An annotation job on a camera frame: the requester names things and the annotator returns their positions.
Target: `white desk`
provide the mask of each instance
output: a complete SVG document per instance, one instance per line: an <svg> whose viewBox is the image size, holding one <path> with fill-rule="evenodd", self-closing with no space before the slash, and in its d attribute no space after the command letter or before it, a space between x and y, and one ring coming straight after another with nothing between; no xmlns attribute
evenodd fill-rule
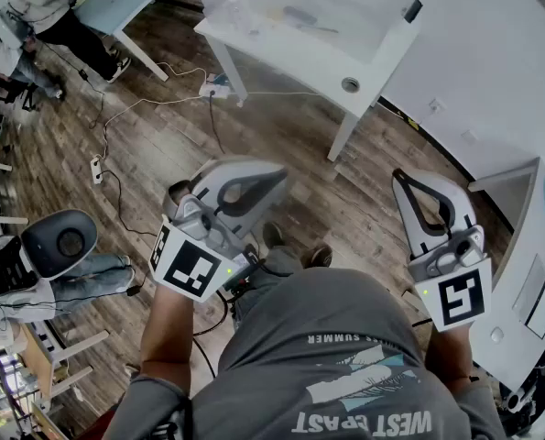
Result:
<svg viewBox="0 0 545 440"><path fill-rule="evenodd" d="M125 33L125 26L152 0L86 0L75 14L89 28L112 34L153 71L162 82L168 75Z"/></svg>
<svg viewBox="0 0 545 440"><path fill-rule="evenodd" d="M214 24L214 21L225 21L229 18L224 5L199 23L195 31L207 38L240 98L239 105L243 104L249 93L226 46L286 73L340 106L345 111L345 118L328 156L331 161L335 161L354 131L357 121L368 107L375 105L384 86L419 34L420 16L421 13L411 24L401 17L385 38L376 42L375 49L368 48L375 52L370 62L362 62L335 48L330 41L335 36L331 32L324 32L322 37L327 42L323 42L319 29L309 27L299 30L256 12L250 14L250 25L256 30L242 30L240 25ZM342 81L347 77L355 78L359 82L357 93L348 93L342 87Z"/></svg>
<svg viewBox="0 0 545 440"><path fill-rule="evenodd" d="M520 387L545 349L545 336L541 339L532 333L512 309L537 255L545 267L545 165L536 159L523 168L468 186L472 192L481 191L523 176L530 177L529 191L512 240L494 276L492 311L470 329L474 361L513 391ZM491 338L497 327L504 333L499 343Z"/></svg>

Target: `wooden floor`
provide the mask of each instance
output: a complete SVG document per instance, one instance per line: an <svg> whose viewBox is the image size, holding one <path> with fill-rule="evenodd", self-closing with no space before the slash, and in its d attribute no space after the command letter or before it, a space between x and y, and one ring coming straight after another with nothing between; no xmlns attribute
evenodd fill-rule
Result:
<svg viewBox="0 0 545 440"><path fill-rule="evenodd" d="M201 13L155 3L127 26L125 32L155 61L165 61L177 72L203 67L220 73L204 38L193 26ZM104 40L107 46L112 41ZM66 51L68 60L82 63ZM38 60L61 75L68 90L64 103L43 101L39 113L16 109L6 130L15 146L0 160L14 166L0 174L0 194L5 209L30 221L64 208L89 213L99 229L98 250L127 254L143 280L153 245L151 236L128 233L117 217L117 181L105 175L93 185L90 161L103 152L103 126L107 119L139 98L173 101L197 95L202 72L170 77L160 82L138 60L113 85L91 70L91 84L105 93L100 122L89 126L100 105L100 95L69 65L43 48ZM266 71L255 60L240 60L249 90L302 91L303 87ZM269 83L259 82L266 73ZM286 165L293 180L289 197L269 218L286 231L289 243L299 250L324 240L334 251L333 266L364 270L376 277L396 297L412 283L406 269L409 249L390 187L397 167L437 171L461 185L462 174L413 128L378 107L363 118L334 163L326 159L343 113L320 97L308 95L252 95L243 108L236 100L215 100L213 115L226 152L252 155ZM104 168L123 185L123 217L138 230L156 232L166 189L190 177L206 160L221 155L213 135L209 106L204 100L178 104L141 103L118 117L107 129L109 157ZM510 234L479 195L472 195L478 223L487 232L487 247L495 265L506 250ZM127 386L123 365L138 360L138 345L154 285L148 280L133 298L106 297L72 314L56 318L54 325L71 342L107 329L110 337L71 360L71 371L92 365L92 375L78 383L84 402L69 391L60 396L63 422L80 431L114 404ZM412 321L420 316L401 301ZM195 306L195 328L204 329L222 314L213 298ZM231 322L202 336L201 342L216 361L231 337ZM426 344L429 328L418 331ZM192 392L210 381L201 355L193 351Z"/></svg>

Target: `gray t-shirt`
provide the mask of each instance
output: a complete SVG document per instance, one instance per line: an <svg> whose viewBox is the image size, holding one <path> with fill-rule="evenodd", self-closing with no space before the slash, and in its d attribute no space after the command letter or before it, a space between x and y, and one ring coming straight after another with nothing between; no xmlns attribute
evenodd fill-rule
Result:
<svg viewBox="0 0 545 440"><path fill-rule="evenodd" d="M138 377L104 439L183 438L185 417L201 440L506 438L491 390L475 382L453 397L425 369L397 302L343 269L307 269L270 291L191 402Z"/></svg>

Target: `black pants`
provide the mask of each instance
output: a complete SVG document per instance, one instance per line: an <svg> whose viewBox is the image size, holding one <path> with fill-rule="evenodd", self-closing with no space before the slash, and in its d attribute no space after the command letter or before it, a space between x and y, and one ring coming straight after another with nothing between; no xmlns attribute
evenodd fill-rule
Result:
<svg viewBox="0 0 545 440"><path fill-rule="evenodd" d="M77 19L72 10L53 27L38 33L37 38L50 44L68 47L75 56L106 80L113 78L117 71L117 64L105 51L104 44Z"/></svg>

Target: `hardwood floor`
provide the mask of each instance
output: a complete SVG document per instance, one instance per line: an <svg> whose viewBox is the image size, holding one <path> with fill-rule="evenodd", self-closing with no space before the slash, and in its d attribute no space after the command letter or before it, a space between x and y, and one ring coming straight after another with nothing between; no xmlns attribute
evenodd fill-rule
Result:
<svg viewBox="0 0 545 440"><path fill-rule="evenodd" d="M125 32L153 60L165 61L177 72L202 67L220 73L206 41L193 31L201 18L201 13L189 9L155 3ZM104 42L108 47L111 38ZM81 68L82 63L66 50L54 49ZM235 56L245 67L248 90L303 90L255 60ZM105 94L99 122L90 129L100 95L50 50L42 48L38 60L63 77L68 95L64 103L43 100L38 113L15 109L11 115L5 135L15 148L8 155L0 154L1 161L14 166L11 173L0 174L4 208L32 222L59 209L86 211L98 225L98 250L131 256L136 281L141 283L154 238L124 229L117 215L117 181L104 175L101 185L93 185L90 161L94 154L103 152L103 128L108 119L139 98L170 101L195 96L202 84L202 72L172 76L163 83L133 60L131 68L109 85L87 70L91 85ZM260 82L263 74L267 84ZM412 282L406 269L409 248L390 186L391 172L397 167L437 171L465 186L462 174L419 133L381 107L361 120L339 159L331 163L326 155L343 113L329 102L308 95L252 95L243 108L235 103L232 96L213 101L215 125L225 151L282 163L289 168L293 181L286 201L267 218L282 226L289 243L298 250L322 240L328 243L333 248L334 267L372 274L400 301L411 321L419 320L420 316L399 298ZM205 100L140 103L109 124L107 138L109 156L104 168L121 179L125 222L142 231L158 229L161 201L173 182L190 177L206 160L221 155ZM487 250L497 266L510 234L479 195L471 197L478 223L487 232ZM255 232L259 239L259 227ZM136 297L105 297L53 320L71 342L103 329L111 333L102 344L71 359L72 372L86 365L94 368L78 383L84 402L78 402L71 391L59 397L65 406L60 412L62 421L76 431L91 424L124 392L127 377L123 365L137 362L154 288L148 279ZM221 315L216 297L197 304L196 330L209 327ZM418 328L423 345L429 331L428 326ZM232 333L228 319L200 338L215 366ZM211 376L194 349L191 364L191 392L195 393Z"/></svg>

